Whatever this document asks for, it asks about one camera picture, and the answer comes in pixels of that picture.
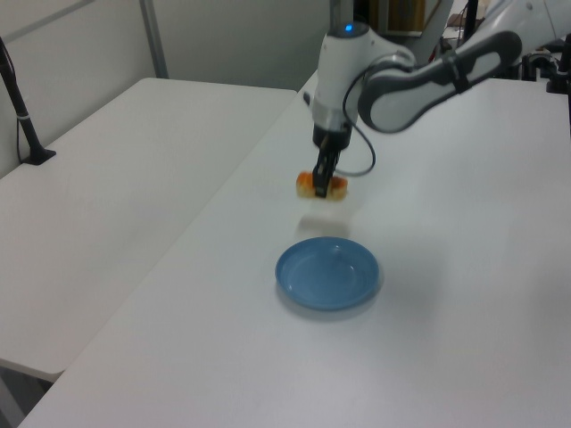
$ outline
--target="white wall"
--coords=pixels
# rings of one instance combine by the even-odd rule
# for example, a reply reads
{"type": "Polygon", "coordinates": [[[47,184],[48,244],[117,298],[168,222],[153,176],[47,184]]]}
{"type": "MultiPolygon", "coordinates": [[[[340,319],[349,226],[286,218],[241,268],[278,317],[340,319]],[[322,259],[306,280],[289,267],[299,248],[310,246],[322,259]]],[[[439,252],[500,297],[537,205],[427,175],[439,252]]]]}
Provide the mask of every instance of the white wall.
{"type": "Polygon", "coordinates": [[[300,89],[315,71],[329,0],[155,0],[171,78],[300,89]]]}
{"type": "MultiPolygon", "coordinates": [[[[21,10],[13,8],[22,3],[4,0],[0,13],[20,19],[21,10]]],[[[6,47],[42,145],[139,79],[154,76],[137,0],[95,0],[6,47]]],[[[0,80],[0,177],[17,166],[15,120],[0,80]]],[[[26,145],[23,139],[24,153],[26,145]]]]}

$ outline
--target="metal pole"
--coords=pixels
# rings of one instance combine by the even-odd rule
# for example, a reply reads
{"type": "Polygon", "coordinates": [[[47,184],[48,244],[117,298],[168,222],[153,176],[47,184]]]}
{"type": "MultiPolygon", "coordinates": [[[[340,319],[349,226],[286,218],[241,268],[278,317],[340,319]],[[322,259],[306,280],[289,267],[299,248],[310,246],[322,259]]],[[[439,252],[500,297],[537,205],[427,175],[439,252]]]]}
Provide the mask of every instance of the metal pole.
{"type": "Polygon", "coordinates": [[[476,15],[478,13],[478,0],[468,0],[466,24],[464,25],[464,41],[466,42],[476,30],[476,15]]]}
{"type": "Polygon", "coordinates": [[[21,97],[20,89],[18,88],[18,83],[16,82],[16,75],[12,69],[12,63],[10,62],[10,57],[4,41],[0,37],[0,74],[2,74],[2,79],[6,85],[8,95],[12,100],[12,105],[16,110],[16,117],[21,124],[21,128],[26,135],[29,145],[29,157],[23,161],[23,163],[29,163],[31,165],[41,165],[51,157],[55,155],[53,150],[47,150],[42,147],[37,139],[36,130],[32,125],[32,120],[29,118],[28,109],[21,97]]]}
{"type": "Polygon", "coordinates": [[[162,51],[161,34],[159,33],[159,23],[154,12],[153,0],[139,0],[143,23],[145,25],[146,38],[153,58],[154,75],[157,78],[169,78],[167,62],[162,51]]]}

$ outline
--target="food item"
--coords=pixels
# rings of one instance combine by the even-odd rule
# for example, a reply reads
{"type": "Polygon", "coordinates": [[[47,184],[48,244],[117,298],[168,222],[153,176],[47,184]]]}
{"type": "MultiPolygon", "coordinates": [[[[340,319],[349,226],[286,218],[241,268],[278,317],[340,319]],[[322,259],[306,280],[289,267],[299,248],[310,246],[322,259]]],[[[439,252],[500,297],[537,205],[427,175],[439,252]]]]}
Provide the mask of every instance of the food item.
{"type": "MultiPolygon", "coordinates": [[[[329,186],[327,187],[327,197],[325,199],[331,201],[341,201],[347,194],[348,181],[342,177],[331,177],[329,186]]],[[[313,187],[313,173],[302,171],[297,177],[295,183],[297,195],[302,198],[316,198],[315,187],[313,187]]]]}

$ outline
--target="black cable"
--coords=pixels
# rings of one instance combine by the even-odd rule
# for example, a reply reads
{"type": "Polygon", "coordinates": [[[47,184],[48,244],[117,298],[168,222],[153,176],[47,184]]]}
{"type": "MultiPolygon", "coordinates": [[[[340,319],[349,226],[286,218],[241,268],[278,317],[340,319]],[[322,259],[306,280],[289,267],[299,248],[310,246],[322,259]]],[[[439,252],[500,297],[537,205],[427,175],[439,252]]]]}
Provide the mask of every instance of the black cable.
{"type": "Polygon", "coordinates": [[[20,121],[16,119],[16,153],[18,153],[18,162],[22,164],[20,155],[20,121]]]}
{"type": "MultiPolygon", "coordinates": [[[[8,49],[6,49],[4,42],[2,43],[2,50],[4,51],[6,58],[8,58],[8,62],[10,63],[10,69],[12,70],[12,74],[14,76],[14,80],[17,80],[14,63],[12,62],[12,58],[10,57],[8,49]]],[[[23,162],[21,160],[21,154],[20,154],[20,121],[18,120],[18,118],[16,118],[16,154],[18,155],[18,162],[22,164],[23,162]]]]}
{"type": "Polygon", "coordinates": [[[368,145],[368,148],[371,151],[372,161],[371,161],[370,167],[368,167],[367,169],[363,169],[362,171],[358,171],[358,172],[347,172],[347,171],[342,171],[340,169],[335,170],[338,174],[340,174],[342,176],[346,176],[346,177],[362,177],[362,176],[365,176],[369,172],[371,172],[371,170],[373,170],[373,168],[375,167],[375,164],[377,163],[377,154],[375,153],[375,148],[373,147],[373,144],[371,144],[371,142],[368,140],[365,133],[363,131],[361,131],[361,129],[357,126],[357,124],[355,122],[353,122],[353,120],[349,117],[349,114],[347,114],[347,98],[349,97],[349,94],[351,93],[351,91],[355,87],[355,85],[357,85],[357,82],[361,78],[363,78],[365,76],[365,74],[367,74],[369,72],[370,69],[371,69],[371,67],[368,67],[364,71],[359,73],[359,76],[357,76],[352,81],[352,83],[349,85],[349,89],[347,89],[347,92],[345,93],[345,97],[343,98],[343,115],[345,116],[345,119],[347,120],[347,122],[349,122],[349,124],[359,133],[359,135],[363,138],[365,143],[368,145]]]}

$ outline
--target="floor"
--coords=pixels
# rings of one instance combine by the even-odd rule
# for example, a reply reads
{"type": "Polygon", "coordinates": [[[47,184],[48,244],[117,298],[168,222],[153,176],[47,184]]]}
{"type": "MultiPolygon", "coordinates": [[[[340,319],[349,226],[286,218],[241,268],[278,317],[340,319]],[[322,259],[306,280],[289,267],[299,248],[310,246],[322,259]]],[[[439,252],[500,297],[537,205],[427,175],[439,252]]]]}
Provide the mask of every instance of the floor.
{"type": "Polygon", "coordinates": [[[51,386],[0,367],[0,428],[16,428],[51,386]]]}

